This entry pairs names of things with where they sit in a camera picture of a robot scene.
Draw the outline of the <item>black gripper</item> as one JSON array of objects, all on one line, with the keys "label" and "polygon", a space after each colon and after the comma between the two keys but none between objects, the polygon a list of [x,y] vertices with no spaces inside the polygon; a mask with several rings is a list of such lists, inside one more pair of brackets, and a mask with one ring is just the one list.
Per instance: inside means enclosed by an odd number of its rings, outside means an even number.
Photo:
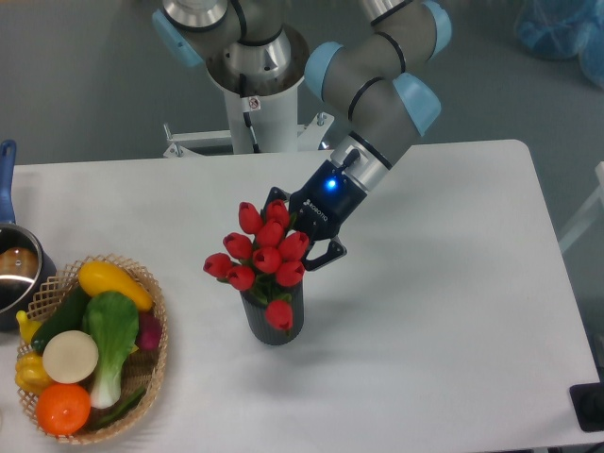
[{"label": "black gripper", "polygon": [[367,193],[350,177],[326,160],[298,191],[290,194],[279,187],[272,187],[262,211],[289,211],[295,215],[293,230],[304,232],[315,242],[330,239],[323,255],[302,260],[305,270],[313,272],[347,254],[346,247],[336,235],[366,196]]}]

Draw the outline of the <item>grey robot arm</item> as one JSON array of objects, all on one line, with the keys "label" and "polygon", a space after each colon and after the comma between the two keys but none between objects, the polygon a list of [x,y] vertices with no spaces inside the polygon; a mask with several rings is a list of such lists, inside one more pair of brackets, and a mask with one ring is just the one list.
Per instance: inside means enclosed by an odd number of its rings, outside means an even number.
[{"label": "grey robot arm", "polygon": [[372,27],[359,47],[325,42],[310,50],[284,20],[280,1],[165,1],[152,23],[183,65],[204,65],[224,95],[237,154],[292,152],[299,147],[297,89],[306,84],[350,124],[328,160],[288,203],[294,229],[327,251],[304,259],[309,270],[342,257],[344,221],[433,124],[435,93],[412,69],[449,43],[447,13],[433,1],[364,1]]}]

